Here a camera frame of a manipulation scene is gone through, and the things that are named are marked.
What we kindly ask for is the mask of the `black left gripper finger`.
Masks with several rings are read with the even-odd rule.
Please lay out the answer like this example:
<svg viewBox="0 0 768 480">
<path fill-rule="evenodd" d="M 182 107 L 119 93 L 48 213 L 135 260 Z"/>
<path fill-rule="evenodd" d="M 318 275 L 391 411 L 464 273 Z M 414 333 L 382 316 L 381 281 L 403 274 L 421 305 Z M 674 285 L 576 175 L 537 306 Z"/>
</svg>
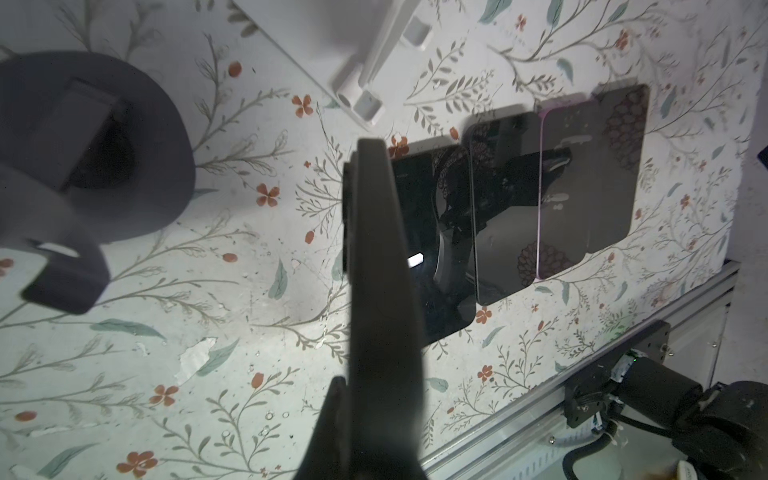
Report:
<svg viewBox="0 0 768 480">
<path fill-rule="evenodd" d="M 305 455 L 294 478 L 346 479 L 348 386 L 342 376 L 334 377 L 327 389 Z"/>
</svg>

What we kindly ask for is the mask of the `black smartphone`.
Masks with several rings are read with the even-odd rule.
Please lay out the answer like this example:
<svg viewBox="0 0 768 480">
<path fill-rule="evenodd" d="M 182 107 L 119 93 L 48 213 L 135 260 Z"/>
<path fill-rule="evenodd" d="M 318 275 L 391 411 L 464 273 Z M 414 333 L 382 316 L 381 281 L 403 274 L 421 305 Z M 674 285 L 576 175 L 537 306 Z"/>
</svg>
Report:
<svg viewBox="0 0 768 480">
<path fill-rule="evenodd" d="M 541 125 L 537 272 L 548 279 L 600 248 L 599 103 L 553 108 Z"/>
<path fill-rule="evenodd" d="M 383 141 L 358 141 L 345 167 L 343 206 L 351 287 L 347 472 L 421 479 L 424 321 Z"/>
<path fill-rule="evenodd" d="M 596 146 L 590 154 L 592 190 L 587 251 L 625 238 L 632 222 L 645 136 L 649 88 L 635 85 L 597 96 Z"/>
<path fill-rule="evenodd" d="M 425 343 L 430 345 L 466 328 L 474 318 L 468 154 L 452 145 L 402 157 L 392 169 Z"/>
<path fill-rule="evenodd" d="M 523 113 L 467 131 L 476 300 L 489 306 L 533 283 L 538 256 L 541 119 Z"/>
</svg>

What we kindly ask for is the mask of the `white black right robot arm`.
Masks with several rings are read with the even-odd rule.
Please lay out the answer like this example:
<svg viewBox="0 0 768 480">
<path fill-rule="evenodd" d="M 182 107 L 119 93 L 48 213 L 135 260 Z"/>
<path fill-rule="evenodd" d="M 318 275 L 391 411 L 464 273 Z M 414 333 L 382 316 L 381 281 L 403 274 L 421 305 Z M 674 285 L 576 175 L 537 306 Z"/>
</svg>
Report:
<svg viewBox="0 0 768 480">
<path fill-rule="evenodd" d="M 604 450 L 627 425 L 671 441 L 703 479 L 767 476 L 767 387 L 754 381 L 700 383 L 664 366 L 670 326 L 656 321 L 571 376 L 564 416 L 576 428 L 599 419 L 596 440 L 567 453 L 566 478 L 577 462 Z"/>
</svg>

